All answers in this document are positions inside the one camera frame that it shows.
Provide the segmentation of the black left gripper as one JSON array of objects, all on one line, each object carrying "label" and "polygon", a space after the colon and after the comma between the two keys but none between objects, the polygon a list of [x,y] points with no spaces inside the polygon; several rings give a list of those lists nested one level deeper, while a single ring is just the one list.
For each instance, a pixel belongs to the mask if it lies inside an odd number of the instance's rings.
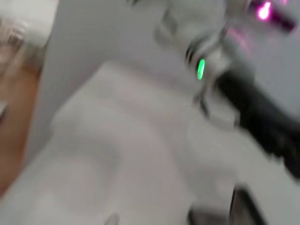
[{"label": "black left gripper", "polygon": [[282,158],[289,173],[300,177],[300,123],[281,111],[254,82],[226,71],[217,88],[240,113],[248,131],[269,155]]}]

